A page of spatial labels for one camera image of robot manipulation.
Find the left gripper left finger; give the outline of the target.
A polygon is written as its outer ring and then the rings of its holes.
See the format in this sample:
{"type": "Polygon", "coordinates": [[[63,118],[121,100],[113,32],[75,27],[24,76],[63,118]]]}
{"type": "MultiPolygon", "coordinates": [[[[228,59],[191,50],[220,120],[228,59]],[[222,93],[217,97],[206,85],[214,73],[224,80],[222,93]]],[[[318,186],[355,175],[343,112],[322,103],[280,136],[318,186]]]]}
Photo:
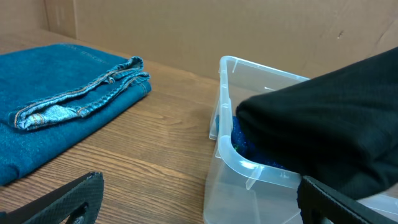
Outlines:
{"type": "Polygon", "coordinates": [[[17,210],[1,212],[1,223],[94,224],[101,208],[103,194],[103,174],[89,172],[17,210]]]}

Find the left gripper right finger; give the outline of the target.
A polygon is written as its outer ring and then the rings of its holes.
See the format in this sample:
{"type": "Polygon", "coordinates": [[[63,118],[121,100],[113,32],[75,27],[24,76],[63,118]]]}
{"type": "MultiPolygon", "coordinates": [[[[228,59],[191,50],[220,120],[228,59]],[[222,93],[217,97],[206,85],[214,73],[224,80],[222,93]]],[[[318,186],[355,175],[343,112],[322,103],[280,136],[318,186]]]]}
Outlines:
{"type": "Polygon", "coordinates": [[[397,224],[310,176],[302,177],[297,204],[303,224],[397,224]]]}

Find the large black garment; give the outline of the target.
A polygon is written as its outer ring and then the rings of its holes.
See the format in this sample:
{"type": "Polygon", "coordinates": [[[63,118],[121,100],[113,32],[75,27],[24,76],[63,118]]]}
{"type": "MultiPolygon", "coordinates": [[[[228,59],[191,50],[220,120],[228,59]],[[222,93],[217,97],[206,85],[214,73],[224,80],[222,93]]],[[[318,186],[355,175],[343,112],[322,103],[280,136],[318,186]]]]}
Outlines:
{"type": "Polygon", "coordinates": [[[252,96],[236,108],[246,157],[361,199],[397,183],[397,50],[252,96]]]}

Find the blue sequin fabric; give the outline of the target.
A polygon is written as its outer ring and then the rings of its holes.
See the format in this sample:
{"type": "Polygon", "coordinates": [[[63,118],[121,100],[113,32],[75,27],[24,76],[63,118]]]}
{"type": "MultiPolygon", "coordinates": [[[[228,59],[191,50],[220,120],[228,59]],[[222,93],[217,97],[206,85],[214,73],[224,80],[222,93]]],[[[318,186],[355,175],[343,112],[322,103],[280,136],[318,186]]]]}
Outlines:
{"type": "Polygon", "coordinates": [[[231,132],[231,143],[234,150],[252,162],[257,162],[271,167],[276,167],[280,169],[285,169],[284,166],[278,164],[276,161],[269,159],[265,155],[261,154],[256,146],[247,140],[244,133],[239,125],[238,118],[236,116],[232,117],[233,130],[231,132]]]}

